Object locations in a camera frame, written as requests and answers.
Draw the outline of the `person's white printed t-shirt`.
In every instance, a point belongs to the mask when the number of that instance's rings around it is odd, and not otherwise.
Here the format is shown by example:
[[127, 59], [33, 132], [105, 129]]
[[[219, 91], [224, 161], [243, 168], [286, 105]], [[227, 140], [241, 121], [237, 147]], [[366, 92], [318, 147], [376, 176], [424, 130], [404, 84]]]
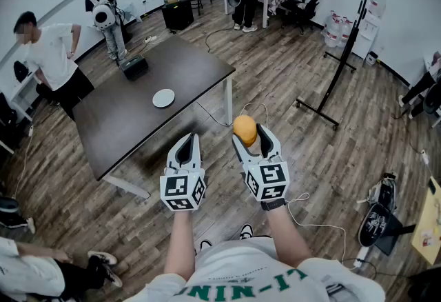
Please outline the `person's white printed t-shirt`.
[[272, 239], [257, 237], [206, 248], [189, 280], [158, 275], [125, 302], [385, 302], [385, 293], [336, 260], [290, 267], [277, 259]]

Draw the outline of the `black office chair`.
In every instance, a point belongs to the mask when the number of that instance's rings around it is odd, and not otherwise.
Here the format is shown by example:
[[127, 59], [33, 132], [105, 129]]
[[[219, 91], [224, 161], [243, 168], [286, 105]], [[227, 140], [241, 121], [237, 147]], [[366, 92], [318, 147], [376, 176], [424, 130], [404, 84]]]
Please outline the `black office chair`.
[[304, 26], [314, 29], [311, 20], [316, 16], [316, 7], [319, 0], [286, 0], [281, 3], [281, 7], [286, 9], [286, 16], [282, 19], [281, 28], [292, 24], [300, 29], [300, 34], [304, 35]]

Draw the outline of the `person's left forearm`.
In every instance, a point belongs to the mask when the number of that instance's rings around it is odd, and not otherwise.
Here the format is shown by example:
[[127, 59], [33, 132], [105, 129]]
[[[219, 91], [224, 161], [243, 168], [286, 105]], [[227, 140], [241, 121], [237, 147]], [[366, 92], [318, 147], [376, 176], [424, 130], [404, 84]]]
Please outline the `person's left forearm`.
[[195, 256], [192, 213], [175, 212], [164, 273], [188, 281], [195, 271]]

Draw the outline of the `yellow-brown potato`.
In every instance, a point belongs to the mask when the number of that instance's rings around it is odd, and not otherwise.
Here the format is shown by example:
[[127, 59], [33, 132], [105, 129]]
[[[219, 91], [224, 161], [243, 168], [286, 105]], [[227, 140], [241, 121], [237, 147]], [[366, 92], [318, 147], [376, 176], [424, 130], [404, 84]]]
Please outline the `yellow-brown potato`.
[[257, 125], [254, 119], [246, 114], [235, 118], [233, 122], [234, 134], [237, 135], [247, 148], [251, 147], [257, 139]]

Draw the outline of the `white water dispenser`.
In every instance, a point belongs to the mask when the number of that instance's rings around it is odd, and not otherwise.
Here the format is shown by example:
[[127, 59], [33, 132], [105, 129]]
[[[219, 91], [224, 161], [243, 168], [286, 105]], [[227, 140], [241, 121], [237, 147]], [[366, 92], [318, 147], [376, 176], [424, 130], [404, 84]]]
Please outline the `white water dispenser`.
[[369, 0], [367, 12], [359, 26], [359, 33], [352, 52], [365, 59], [380, 29], [385, 0]]

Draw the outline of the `clear water jug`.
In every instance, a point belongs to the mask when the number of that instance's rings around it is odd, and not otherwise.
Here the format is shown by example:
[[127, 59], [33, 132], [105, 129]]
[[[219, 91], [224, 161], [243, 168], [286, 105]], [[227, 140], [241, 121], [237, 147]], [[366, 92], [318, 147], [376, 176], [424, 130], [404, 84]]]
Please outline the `clear water jug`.
[[349, 36], [351, 35], [351, 31], [353, 28], [353, 22], [348, 20], [347, 17], [342, 18], [341, 22], [341, 34], [338, 46], [344, 48], [349, 40]]
[[325, 43], [328, 47], [335, 48], [338, 46], [341, 38], [341, 28], [340, 16], [334, 16], [329, 19], [325, 35]]

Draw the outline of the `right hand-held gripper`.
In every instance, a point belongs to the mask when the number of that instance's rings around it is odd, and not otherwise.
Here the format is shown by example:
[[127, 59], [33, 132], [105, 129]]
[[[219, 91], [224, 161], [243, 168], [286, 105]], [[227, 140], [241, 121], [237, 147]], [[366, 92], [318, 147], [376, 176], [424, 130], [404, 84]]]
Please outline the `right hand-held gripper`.
[[243, 164], [245, 184], [259, 202], [284, 199], [289, 187], [289, 170], [287, 162], [280, 157], [280, 141], [265, 126], [258, 123], [256, 128], [263, 160], [259, 154], [252, 154], [238, 135], [232, 135], [236, 155]]

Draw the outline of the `black wheeled stand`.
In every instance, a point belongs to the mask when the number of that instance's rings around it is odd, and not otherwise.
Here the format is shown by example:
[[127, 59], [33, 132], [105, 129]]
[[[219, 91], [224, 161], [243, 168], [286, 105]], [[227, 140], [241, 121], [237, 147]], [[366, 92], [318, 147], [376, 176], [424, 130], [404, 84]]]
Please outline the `black wheeled stand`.
[[357, 38], [359, 30], [360, 30], [359, 29], [360, 23], [365, 18], [366, 13], [367, 13], [367, 0], [361, 0], [360, 5], [358, 7], [358, 11], [357, 11], [357, 17], [356, 17], [356, 19], [354, 21], [354, 25], [351, 29], [348, 42], [346, 43], [346, 46], [344, 47], [344, 50], [343, 50], [340, 57], [333, 56], [332, 54], [330, 54], [328, 52], [324, 53], [324, 55], [323, 55], [324, 58], [331, 57], [332, 59], [335, 59], [336, 61], [338, 61], [339, 64], [338, 64], [338, 68], [334, 74], [334, 77], [331, 80], [331, 83], [330, 83], [324, 97], [322, 98], [322, 101], [320, 102], [319, 106], [317, 108], [314, 108], [313, 106], [309, 105], [308, 103], [306, 103], [302, 99], [299, 99], [299, 98], [296, 99], [296, 107], [297, 108], [299, 108], [300, 106], [304, 106], [308, 110], [311, 110], [312, 112], [314, 112], [318, 116], [322, 117], [324, 120], [330, 122], [332, 124], [333, 130], [337, 130], [340, 123], [338, 121], [332, 119], [330, 116], [326, 115], [322, 111], [322, 109], [324, 108], [329, 96], [331, 95], [332, 90], [336, 86], [337, 81], [338, 81], [344, 67], [345, 66], [349, 67], [349, 69], [351, 70], [351, 73], [354, 73], [356, 71], [355, 67], [353, 67], [347, 63], [347, 59], [349, 58], [349, 55], [352, 52], [352, 48], [356, 42], [356, 38]]

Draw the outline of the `black cabinet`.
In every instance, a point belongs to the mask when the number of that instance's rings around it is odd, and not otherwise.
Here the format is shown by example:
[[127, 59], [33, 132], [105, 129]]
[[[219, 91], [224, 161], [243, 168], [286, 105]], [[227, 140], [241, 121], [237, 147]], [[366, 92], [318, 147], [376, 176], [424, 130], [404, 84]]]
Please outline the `black cabinet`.
[[184, 30], [194, 22], [190, 0], [180, 0], [177, 3], [165, 4], [161, 11], [165, 26], [169, 30]]

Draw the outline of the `person's right forearm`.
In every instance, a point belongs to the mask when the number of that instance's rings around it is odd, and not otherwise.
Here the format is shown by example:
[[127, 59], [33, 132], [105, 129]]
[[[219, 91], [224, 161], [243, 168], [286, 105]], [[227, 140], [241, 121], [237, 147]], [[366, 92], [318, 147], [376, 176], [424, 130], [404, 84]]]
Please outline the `person's right forearm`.
[[304, 260], [312, 257], [311, 250], [294, 225], [286, 205], [265, 213], [279, 261], [297, 268]]

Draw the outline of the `open backpack on floor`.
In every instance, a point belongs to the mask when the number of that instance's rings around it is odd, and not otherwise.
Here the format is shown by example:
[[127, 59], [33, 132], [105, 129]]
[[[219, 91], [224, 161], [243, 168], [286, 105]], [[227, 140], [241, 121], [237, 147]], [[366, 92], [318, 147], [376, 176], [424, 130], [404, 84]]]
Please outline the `open backpack on floor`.
[[369, 205], [358, 231], [362, 247], [376, 246], [389, 256], [400, 236], [414, 232], [415, 224], [404, 226], [395, 216], [396, 201], [397, 181], [393, 172], [385, 172], [381, 180], [368, 191], [367, 198], [357, 201]]

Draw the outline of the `white capsule backpack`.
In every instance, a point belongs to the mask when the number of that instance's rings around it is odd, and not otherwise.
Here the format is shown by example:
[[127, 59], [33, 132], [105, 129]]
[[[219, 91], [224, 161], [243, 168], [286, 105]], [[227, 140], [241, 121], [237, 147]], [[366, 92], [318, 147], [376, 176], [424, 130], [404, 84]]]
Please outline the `white capsule backpack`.
[[104, 31], [116, 23], [115, 10], [108, 0], [98, 2], [92, 10], [95, 26]]

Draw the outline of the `small white plate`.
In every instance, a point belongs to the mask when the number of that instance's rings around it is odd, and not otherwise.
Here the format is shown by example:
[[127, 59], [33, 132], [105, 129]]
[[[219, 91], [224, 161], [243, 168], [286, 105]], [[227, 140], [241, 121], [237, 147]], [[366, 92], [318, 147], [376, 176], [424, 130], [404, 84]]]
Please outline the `small white plate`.
[[175, 93], [171, 89], [162, 89], [154, 94], [152, 103], [156, 108], [166, 108], [175, 100]]

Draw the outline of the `yellow wooden table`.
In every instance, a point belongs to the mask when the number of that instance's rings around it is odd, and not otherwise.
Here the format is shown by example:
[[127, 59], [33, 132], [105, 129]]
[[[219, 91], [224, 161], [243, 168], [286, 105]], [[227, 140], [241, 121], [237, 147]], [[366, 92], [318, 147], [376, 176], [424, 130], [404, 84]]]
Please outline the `yellow wooden table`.
[[433, 177], [428, 187], [411, 245], [429, 265], [434, 265], [441, 251], [441, 187]]

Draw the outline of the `dark brown table white legs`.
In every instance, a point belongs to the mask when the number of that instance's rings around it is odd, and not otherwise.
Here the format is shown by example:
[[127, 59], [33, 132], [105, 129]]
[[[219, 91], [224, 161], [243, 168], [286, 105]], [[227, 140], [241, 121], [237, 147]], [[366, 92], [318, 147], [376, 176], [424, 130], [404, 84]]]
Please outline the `dark brown table white legs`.
[[[187, 106], [223, 84], [225, 122], [233, 120], [234, 67], [174, 35], [143, 55], [148, 68], [136, 78], [113, 74], [73, 109], [74, 120], [94, 178], [144, 199], [149, 192], [114, 177], [112, 172], [131, 153]], [[174, 102], [156, 108], [152, 97], [162, 89], [175, 93]]]

